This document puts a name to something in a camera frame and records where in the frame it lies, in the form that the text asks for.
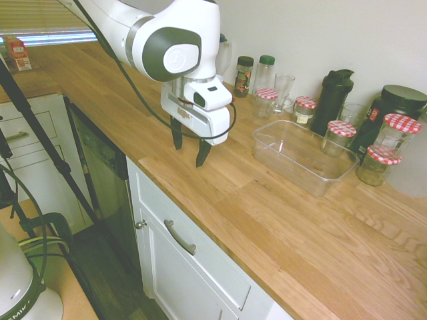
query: window blind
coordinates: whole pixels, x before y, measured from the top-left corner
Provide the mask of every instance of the window blind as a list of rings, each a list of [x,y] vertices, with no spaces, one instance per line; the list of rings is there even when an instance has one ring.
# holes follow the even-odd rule
[[[0,0],[0,36],[26,46],[94,41],[90,28],[57,0]]]

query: red gingham lid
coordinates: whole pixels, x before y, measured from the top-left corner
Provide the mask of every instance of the red gingham lid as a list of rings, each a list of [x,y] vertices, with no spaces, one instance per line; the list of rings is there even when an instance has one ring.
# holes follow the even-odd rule
[[[375,159],[375,160],[377,160],[377,161],[379,161],[379,162],[381,162],[381,163],[383,163],[383,164],[385,164],[385,165],[397,165],[397,164],[402,160],[402,158],[401,158],[401,157],[399,157],[399,158],[394,158],[394,159],[387,158],[387,157],[383,157],[383,156],[381,156],[381,155],[379,155],[379,154],[375,153],[375,151],[374,151],[374,150],[372,150],[372,146],[371,146],[371,145],[368,147],[368,154],[369,154],[373,159]]]
[[[301,96],[295,99],[296,103],[307,109],[315,109],[318,106],[316,100],[310,97]]]
[[[389,113],[384,117],[384,122],[391,128],[401,132],[418,133],[421,131],[421,124],[407,115],[399,115],[397,113]]]
[[[341,120],[329,121],[328,129],[336,135],[341,135],[343,137],[353,137],[356,134],[355,127]]]
[[[274,100],[278,97],[278,92],[270,88],[259,88],[256,91],[256,95],[262,99]]]

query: dishwasher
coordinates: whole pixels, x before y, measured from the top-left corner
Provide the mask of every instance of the dishwasher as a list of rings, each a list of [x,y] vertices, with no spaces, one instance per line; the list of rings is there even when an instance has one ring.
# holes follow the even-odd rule
[[[126,156],[65,98],[98,224],[123,267],[140,275]]]

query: cabinet knob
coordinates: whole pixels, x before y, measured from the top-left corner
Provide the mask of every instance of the cabinet knob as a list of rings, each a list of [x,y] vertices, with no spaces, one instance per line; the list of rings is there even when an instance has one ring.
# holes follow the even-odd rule
[[[147,225],[147,221],[145,221],[145,220],[143,220],[141,222],[137,222],[135,224],[135,228],[138,229],[138,230],[141,230],[144,225]]]

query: drawer handle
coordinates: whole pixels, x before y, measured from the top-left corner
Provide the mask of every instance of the drawer handle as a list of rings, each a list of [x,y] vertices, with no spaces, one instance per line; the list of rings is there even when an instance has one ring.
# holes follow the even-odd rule
[[[18,139],[25,138],[28,136],[29,136],[28,132],[20,131],[20,132],[18,132],[17,135],[11,135],[10,137],[6,137],[6,142],[11,142],[13,140],[18,140]]]
[[[164,221],[166,229],[170,232],[171,236],[175,239],[178,244],[183,247],[184,250],[186,250],[190,255],[195,255],[195,245],[189,245],[185,243],[183,239],[175,232],[175,230],[172,229],[173,221],[172,220],[165,220]]]

